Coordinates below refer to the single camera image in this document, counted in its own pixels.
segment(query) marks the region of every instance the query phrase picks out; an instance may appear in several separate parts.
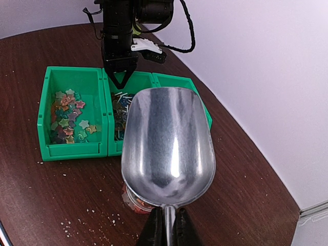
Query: green plastic bin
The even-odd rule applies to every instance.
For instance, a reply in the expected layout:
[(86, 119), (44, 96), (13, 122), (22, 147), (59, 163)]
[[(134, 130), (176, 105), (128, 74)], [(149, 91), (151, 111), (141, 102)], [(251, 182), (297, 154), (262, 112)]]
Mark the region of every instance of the green plastic bin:
[[(108, 153), (108, 117), (103, 74), (100, 68), (48, 67), (46, 70), (38, 113), (37, 130), (44, 161), (104, 157)], [(72, 89), (86, 103), (77, 118), (74, 135), (82, 130), (78, 124), (88, 120), (97, 132), (88, 133), (89, 142), (53, 144), (50, 142), (51, 105), (55, 92)]]
[[(127, 82), (126, 86), (122, 90), (118, 90), (114, 83), (108, 78), (105, 70), (102, 70), (104, 77), (104, 88), (105, 88), (105, 96), (106, 96), (106, 104), (107, 104), (107, 115), (108, 115), (108, 156), (115, 156), (122, 154), (123, 141), (116, 141), (115, 134), (115, 120), (112, 106), (112, 97), (111, 93), (132, 93), (136, 94), (139, 91), (147, 88), (155, 88), (158, 87), (156, 82), (154, 81), (153, 75), (151, 73), (146, 72), (134, 72)], [(116, 73), (115, 77), (118, 81), (122, 81), (125, 73)]]
[[(200, 97), (193, 81), (190, 78), (184, 78), (184, 77), (177, 77), (172, 75), (166, 75), (166, 74), (160, 74), (160, 73), (153, 73), (154, 80), (156, 84), (159, 87), (182, 87), (182, 88), (188, 88), (190, 90), (193, 90), (198, 94)], [(204, 110), (206, 113), (207, 121), (209, 123), (209, 128), (212, 127), (212, 118), (210, 116), (209, 111), (205, 107), (204, 103)]]

